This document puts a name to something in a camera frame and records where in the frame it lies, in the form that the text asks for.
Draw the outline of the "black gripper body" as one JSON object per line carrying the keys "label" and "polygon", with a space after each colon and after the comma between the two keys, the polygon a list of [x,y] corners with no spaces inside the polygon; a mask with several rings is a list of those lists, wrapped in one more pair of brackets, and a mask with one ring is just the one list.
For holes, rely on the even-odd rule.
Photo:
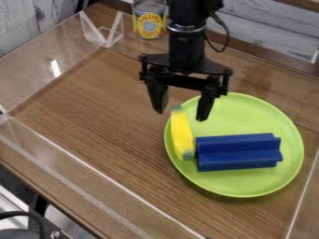
{"label": "black gripper body", "polygon": [[169,86],[205,91],[210,83],[214,84],[217,97],[229,94],[234,70],[207,57],[187,67],[173,65],[167,53],[142,54],[139,60],[142,64],[141,80],[145,81],[151,94],[166,91]]}

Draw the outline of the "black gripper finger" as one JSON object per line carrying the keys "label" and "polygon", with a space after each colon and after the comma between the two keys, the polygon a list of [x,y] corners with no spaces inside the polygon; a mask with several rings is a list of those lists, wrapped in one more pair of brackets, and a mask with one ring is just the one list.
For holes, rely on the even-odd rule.
{"label": "black gripper finger", "polygon": [[147,79],[146,85],[153,107],[155,111],[162,114],[170,99],[169,86],[154,78]]}
{"label": "black gripper finger", "polygon": [[205,121],[209,119],[213,105],[215,102],[215,88],[207,88],[202,91],[201,98],[198,100],[198,114],[197,120]]}

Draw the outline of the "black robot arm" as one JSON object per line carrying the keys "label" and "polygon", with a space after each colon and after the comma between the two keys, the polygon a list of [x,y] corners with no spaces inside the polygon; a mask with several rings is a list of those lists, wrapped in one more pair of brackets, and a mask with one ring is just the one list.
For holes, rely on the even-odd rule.
{"label": "black robot arm", "polygon": [[169,52],[142,54],[141,80],[145,82],[154,109],[162,114],[169,104],[169,87],[179,87],[201,92],[197,120],[209,119],[215,99],[229,94],[230,77],[234,70],[211,61],[205,52],[210,42],[206,34],[209,18],[230,33],[217,12],[225,7],[223,0],[170,0],[169,1]]}

